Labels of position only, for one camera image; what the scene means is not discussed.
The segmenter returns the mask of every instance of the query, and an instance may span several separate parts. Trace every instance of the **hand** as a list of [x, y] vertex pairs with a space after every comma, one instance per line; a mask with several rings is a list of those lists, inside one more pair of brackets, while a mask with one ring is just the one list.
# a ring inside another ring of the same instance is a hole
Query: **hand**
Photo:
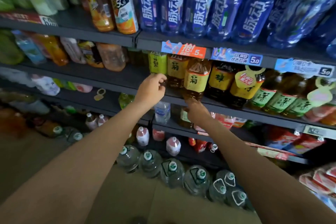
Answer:
[[194, 98], [189, 98], [186, 101], [188, 105], [188, 120], [195, 123], [196, 126], [202, 127], [202, 123], [207, 118], [212, 118], [208, 109], [199, 101]]
[[166, 79], [164, 74], [151, 74], [140, 84], [134, 102], [139, 103], [147, 111], [151, 109], [165, 95], [166, 88], [160, 86], [160, 83]]

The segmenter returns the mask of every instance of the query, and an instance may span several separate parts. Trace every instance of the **beige floor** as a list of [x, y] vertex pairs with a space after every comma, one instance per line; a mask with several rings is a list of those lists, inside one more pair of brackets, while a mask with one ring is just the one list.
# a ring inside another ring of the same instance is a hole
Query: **beige floor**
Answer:
[[[0, 138], [0, 203], [67, 147], [64, 141], [35, 132], [21, 140], [1, 134]], [[253, 213], [190, 196], [183, 188], [169, 189], [159, 179], [125, 174], [113, 166], [86, 223], [130, 223], [135, 217], [150, 224], [260, 223]]]

